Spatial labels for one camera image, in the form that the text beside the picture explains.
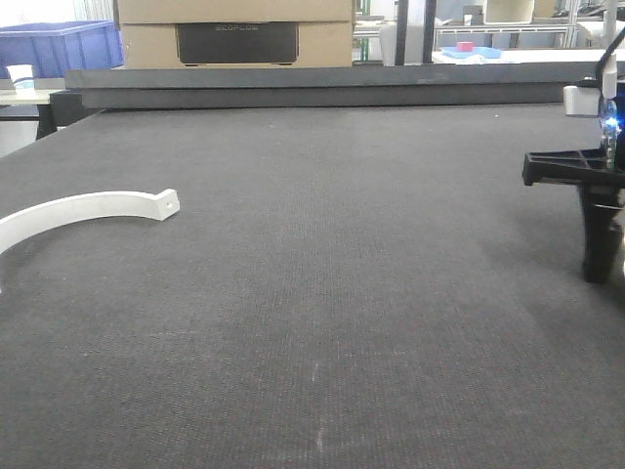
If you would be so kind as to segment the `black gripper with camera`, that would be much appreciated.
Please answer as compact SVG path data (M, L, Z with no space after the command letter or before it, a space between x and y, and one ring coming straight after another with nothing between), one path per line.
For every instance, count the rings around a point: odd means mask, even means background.
M624 185L624 81L619 78L615 55L623 40L624 33L619 32L597 62L593 77L563 88L567 116L599 119L600 145L595 149L528 152L521 173L527 186L580 186L585 238L582 273L590 283L608 281L624 235L615 220L623 209L620 189L611 188Z

